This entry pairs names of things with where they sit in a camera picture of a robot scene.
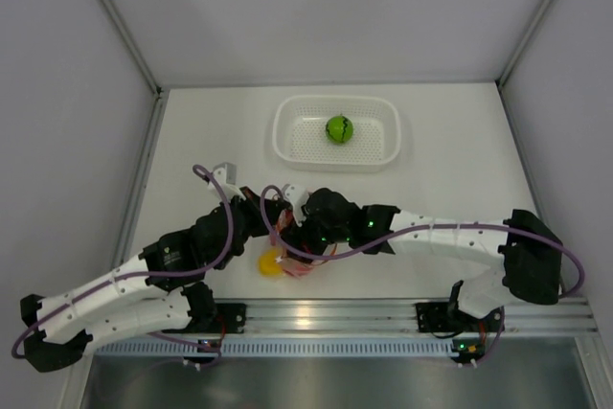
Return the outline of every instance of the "gray wall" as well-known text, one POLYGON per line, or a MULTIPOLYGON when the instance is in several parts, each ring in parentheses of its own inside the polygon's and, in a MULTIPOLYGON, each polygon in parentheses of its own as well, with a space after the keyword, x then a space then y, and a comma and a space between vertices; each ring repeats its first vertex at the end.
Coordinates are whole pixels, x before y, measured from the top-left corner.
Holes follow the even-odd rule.
POLYGON ((0 395, 52 408, 64 372, 13 361, 19 299, 109 265, 152 96, 96 0, 0 0, 0 395))
POLYGON ((613 356, 613 0, 559 0, 507 85, 544 214, 584 261, 613 356))
POLYGON ((165 85, 494 80, 538 0, 115 0, 165 85))

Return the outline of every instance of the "green fruit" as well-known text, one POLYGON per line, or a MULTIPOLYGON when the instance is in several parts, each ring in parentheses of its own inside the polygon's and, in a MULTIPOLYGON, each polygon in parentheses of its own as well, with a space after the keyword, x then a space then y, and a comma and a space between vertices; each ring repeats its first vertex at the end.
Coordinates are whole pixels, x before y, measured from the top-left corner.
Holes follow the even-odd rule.
POLYGON ((343 115, 332 117, 326 123, 326 135, 333 143, 346 143, 353 136, 352 121, 343 115))

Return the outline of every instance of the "white table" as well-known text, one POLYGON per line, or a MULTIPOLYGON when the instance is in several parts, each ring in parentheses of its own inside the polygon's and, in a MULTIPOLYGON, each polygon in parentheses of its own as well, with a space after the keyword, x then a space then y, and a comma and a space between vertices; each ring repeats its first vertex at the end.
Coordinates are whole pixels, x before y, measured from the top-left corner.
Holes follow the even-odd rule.
MULTIPOLYGON (((303 86, 171 90, 148 177, 132 253, 187 228, 217 201, 192 173, 229 161, 238 185, 329 187, 359 205, 393 204, 427 216, 487 220, 534 210, 494 83, 303 86), (394 104, 402 124, 397 160, 378 173, 309 173, 288 168, 272 150, 275 111, 304 94, 375 96, 394 104)), ((257 269, 265 239, 206 283, 218 299, 447 297, 477 264, 432 256, 359 255, 327 263, 301 280, 266 279, 257 269)))

